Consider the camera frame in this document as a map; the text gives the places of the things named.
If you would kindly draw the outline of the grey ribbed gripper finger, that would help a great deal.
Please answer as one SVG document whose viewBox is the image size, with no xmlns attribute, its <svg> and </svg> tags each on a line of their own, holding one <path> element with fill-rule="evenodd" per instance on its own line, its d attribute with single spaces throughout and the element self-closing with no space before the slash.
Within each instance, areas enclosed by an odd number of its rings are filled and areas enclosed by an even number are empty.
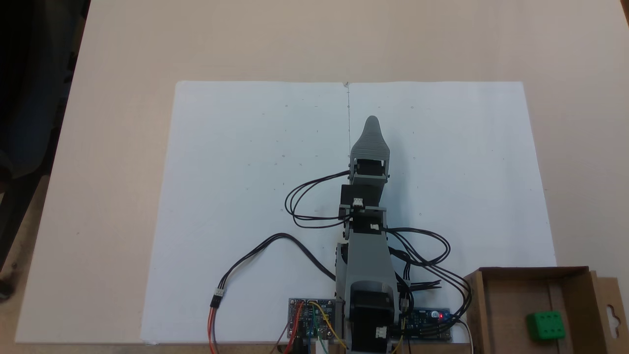
<svg viewBox="0 0 629 354">
<path fill-rule="evenodd" d="M 350 159 L 389 161 L 390 148 L 384 141 L 376 116 L 366 119 L 363 132 L 350 151 Z"/>
</svg>

